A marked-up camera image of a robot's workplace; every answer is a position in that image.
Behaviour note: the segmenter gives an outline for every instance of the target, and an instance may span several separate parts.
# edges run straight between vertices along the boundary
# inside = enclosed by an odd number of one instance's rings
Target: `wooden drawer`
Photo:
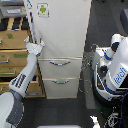
[[[77,98],[79,79],[43,79],[47,99]]]
[[[24,67],[0,67],[0,77],[15,77],[24,69]]]
[[[0,67],[26,66],[27,50],[0,50]]]
[[[0,31],[0,49],[23,49],[26,48],[24,39],[28,37],[27,31]]]
[[[0,82],[0,94],[9,91],[10,82]],[[31,81],[26,96],[37,96],[42,95],[42,90],[39,85],[39,78],[37,77],[36,81]]]
[[[42,78],[79,77],[82,66],[80,59],[58,59],[38,61]]]

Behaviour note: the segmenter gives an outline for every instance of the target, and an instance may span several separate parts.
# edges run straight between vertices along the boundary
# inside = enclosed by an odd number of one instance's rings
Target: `cable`
[[[126,92],[124,93],[124,96],[123,96],[123,99],[122,99],[122,102],[121,102],[121,116],[120,116],[120,122],[119,122],[118,128],[120,128],[120,126],[121,126],[121,122],[122,122],[122,107],[123,107],[124,98],[125,98],[125,96],[127,94],[128,94],[128,90],[126,90]]]
[[[99,2],[100,4],[104,4],[106,2],[106,0],[96,0],[97,2]]]
[[[79,91],[82,92],[82,93],[88,93],[92,89],[92,83],[89,80],[84,80],[84,81],[85,82],[89,82],[91,86],[90,86],[90,88],[87,91],[81,90],[81,88],[79,86]]]

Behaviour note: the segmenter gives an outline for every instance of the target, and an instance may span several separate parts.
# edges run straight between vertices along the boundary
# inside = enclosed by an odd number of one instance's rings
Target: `dark floor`
[[[98,44],[109,46],[111,36],[120,33],[126,36],[120,23],[120,12],[128,8],[128,1],[121,3],[120,0],[92,0],[91,16],[85,45],[85,52],[91,52],[91,45]],[[81,73],[80,88],[86,91],[85,80],[89,71]],[[77,99],[47,100],[45,98],[24,99],[24,117],[18,128],[36,128],[45,125],[79,125],[83,128],[92,128],[91,115],[97,116],[103,128],[105,118],[101,115],[100,104],[93,94],[78,92]]]

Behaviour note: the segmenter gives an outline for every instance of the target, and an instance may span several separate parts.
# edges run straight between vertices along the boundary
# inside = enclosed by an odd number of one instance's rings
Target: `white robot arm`
[[[24,107],[21,100],[25,97],[27,88],[35,75],[36,56],[43,48],[43,45],[34,44],[34,47],[32,45],[32,43],[29,44],[31,53],[27,58],[27,66],[16,78],[11,80],[9,84],[10,92],[0,95],[0,128],[16,128],[22,119]]]

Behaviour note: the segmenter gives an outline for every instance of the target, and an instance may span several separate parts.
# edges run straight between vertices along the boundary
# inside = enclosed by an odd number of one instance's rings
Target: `drawer handle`
[[[66,80],[66,81],[52,81],[52,82],[54,82],[54,83],[56,83],[56,84],[66,84],[66,83],[68,83],[69,82],[69,80]]]
[[[15,75],[16,71],[14,72],[7,72],[7,73],[0,73],[0,75]]]
[[[71,63],[71,62],[70,62],[70,61],[66,61],[66,62],[64,62],[64,63],[58,64],[58,63],[56,63],[55,61],[50,61],[49,63],[54,64],[54,65],[57,65],[57,66],[63,66],[63,65],[69,64],[69,63]]]
[[[0,61],[0,64],[8,63],[8,62],[9,62],[9,59],[7,59],[7,61]]]
[[[2,92],[8,92],[8,91],[4,91],[3,88],[4,88],[4,86],[2,86],[1,89],[0,89],[0,92],[1,92],[1,93],[2,93]]]

